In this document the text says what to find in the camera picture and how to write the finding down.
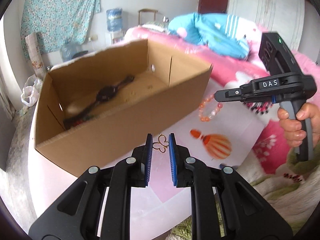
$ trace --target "plastic bag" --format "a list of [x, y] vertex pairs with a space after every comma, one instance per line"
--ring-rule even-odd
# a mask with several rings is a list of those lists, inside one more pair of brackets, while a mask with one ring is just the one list
[[70, 40], [65, 40], [65, 44], [60, 48], [60, 56], [63, 62], [72, 60], [73, 56], [78, 52], [81, 52], [81, 46]]
[[33, 75], [27, 79], [21, 95], [21, 101], [28, 107], [33, 106], [39, 99], [42, 80]]

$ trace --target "hot air balloon print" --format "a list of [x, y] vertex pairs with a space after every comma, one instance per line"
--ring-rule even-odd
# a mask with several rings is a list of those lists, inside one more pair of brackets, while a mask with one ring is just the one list
[[223, 160], [231, 154], [231, 143], [222, 134], [201, 135], [201, 132], [195, 129], [192, 129], [190, 134], [195, 139], [202, 140], [208, 154], [216, 160]]

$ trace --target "cardboard box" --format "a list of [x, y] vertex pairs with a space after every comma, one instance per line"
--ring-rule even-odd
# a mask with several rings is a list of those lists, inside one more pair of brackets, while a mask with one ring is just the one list
[[[78, 177], [92, 165], [103, 167], [197, 109], [211, 70], [199, 58], [148, 40], [52, 70], [38, 102], [36, 150]], [[97, 118], [64, 128], [63, 120], [94, 102], [101, 88], [129, 74], [135, 80], [95, 108]]]

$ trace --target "blue water jug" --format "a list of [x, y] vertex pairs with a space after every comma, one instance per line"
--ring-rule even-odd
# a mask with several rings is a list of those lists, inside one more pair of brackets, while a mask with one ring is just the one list
[[122, 30], [122, 8], [107, 10], [107, 28], [109, 32]]

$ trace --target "butterfly charm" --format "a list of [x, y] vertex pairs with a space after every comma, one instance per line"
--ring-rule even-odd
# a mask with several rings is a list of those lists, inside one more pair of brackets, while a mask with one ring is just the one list
[[162, 133], [159, 134], [158, 141], [152, 144], [153, 149], [159, 150], [161, 153], [165, 153], [169, 146], [167, 138]]

